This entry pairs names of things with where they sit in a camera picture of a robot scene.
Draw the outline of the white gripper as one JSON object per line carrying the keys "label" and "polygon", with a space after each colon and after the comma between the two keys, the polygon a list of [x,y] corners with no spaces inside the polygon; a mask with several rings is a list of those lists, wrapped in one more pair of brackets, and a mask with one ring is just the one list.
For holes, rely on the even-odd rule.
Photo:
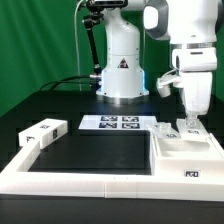
{"label": "white gripper", "polygon": [[209,109],[212,72],[217,69],[216,49],[174,49],[172,66],[181,80],[181,98],[187,114],[186,125],[197,127],[197,116],[205,115]]}

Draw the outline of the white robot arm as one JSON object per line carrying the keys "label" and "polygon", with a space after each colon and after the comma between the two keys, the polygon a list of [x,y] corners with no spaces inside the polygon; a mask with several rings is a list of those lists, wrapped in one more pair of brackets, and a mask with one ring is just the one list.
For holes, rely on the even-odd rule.
{"label": "white robot arm", "polygon": [[167,62],[172,69],[157,79],[157,90],[167,97],[171,86],[178,88],[185,124],[195,126],[210,104],[224,0],[87,0],[87,8],[94,22],[104,22],[107,37],[107,64],[98,97],[122,102],[149,94],[138,62],[138,30],[121,17],[123,10],[139,10],[150,39],[146,52],[157,66]]}

